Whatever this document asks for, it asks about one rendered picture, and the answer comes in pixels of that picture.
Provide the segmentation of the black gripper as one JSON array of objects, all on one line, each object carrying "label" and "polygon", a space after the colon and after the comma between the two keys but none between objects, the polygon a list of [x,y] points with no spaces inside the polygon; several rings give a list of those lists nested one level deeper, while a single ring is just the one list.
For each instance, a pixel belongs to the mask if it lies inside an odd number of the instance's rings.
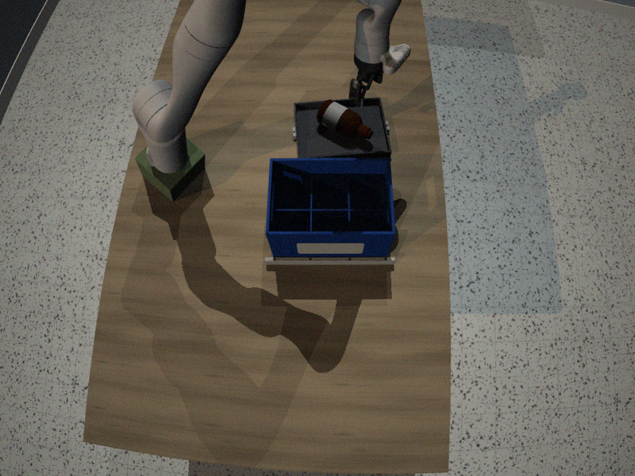
[{"label": "black gripper", "polygon": [[[357,79],[351,79],[350,81],[349,98],[354,100],[354,105],[363,107],[365,93],[367,90],[369,90],[372,81],[375,81],[379,84],[381,84],[383,81],[383,63],[365,63],[356,57],[355,52],[354,62],[356,67],[359,69],[359,72]],[[367,86],[363,85],[362,81],[368,83]]]}]

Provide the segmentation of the blue crate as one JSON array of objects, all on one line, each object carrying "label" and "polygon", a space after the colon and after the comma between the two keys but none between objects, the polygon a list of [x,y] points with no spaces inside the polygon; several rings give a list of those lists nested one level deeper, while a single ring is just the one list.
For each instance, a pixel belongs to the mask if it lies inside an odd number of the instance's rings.
[{"label": "blue crate", "polygon": [[273,257],[387,257],[390,159],[270,159],[266,237]]}]

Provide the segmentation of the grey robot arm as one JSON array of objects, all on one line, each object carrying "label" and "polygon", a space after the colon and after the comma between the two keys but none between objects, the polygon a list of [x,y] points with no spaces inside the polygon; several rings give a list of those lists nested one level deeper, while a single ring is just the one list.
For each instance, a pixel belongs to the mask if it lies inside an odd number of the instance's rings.
[{"label": "grey robot arm", "polygon": [[[368,7],[356,19],[356,57],[369,64],[382,62],[383,72],[394,74],[411,50],[407,44],[389,42],[390,24],[402,0],[355,1]],[[246,0],[194,0],[174,38],[173,85],[152,81],[135,96],[132,111],[148,145],[150,166],[159,171],[170,174],[185,165],[185,127],[240,34],[245,5]]]}]

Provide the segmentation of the brown glass bottle with white label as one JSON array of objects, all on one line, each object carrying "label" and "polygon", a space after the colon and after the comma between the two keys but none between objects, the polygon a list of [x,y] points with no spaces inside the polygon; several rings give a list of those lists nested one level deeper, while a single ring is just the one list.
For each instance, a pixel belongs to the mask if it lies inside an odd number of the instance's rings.
[{"label": "brown glass bottle with white label", "polygon": [[317,121],[345,137],[358,135],[370,139],[373,135],[358,113],[331,99],[324,101],[318,109]]}]

